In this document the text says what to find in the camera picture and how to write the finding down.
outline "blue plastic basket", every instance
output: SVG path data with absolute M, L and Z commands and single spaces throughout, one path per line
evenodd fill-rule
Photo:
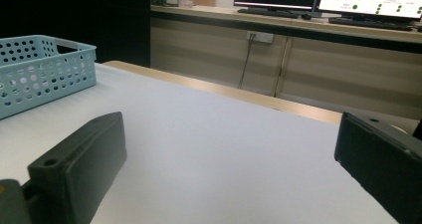
M 94 86 L 95 60 L 95 46 L 64 39 L 0 39 L 0 119 Z

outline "power socket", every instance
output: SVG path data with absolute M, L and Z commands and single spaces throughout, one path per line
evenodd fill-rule
M 246 39 L 249 40 L 252 35 L 255 35 L 252 39 L 253 41 L 270 44 L 273 43 L 274 34 L 248 31 L 246 34 Z

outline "white tabletop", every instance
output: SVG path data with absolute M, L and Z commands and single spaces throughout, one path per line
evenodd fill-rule
M 338 125 L 96 64 L 95 87 L 0 120 L 0 177 L 122 112 L 128 159 L 93 223 L 395 220 L 333 158 Z

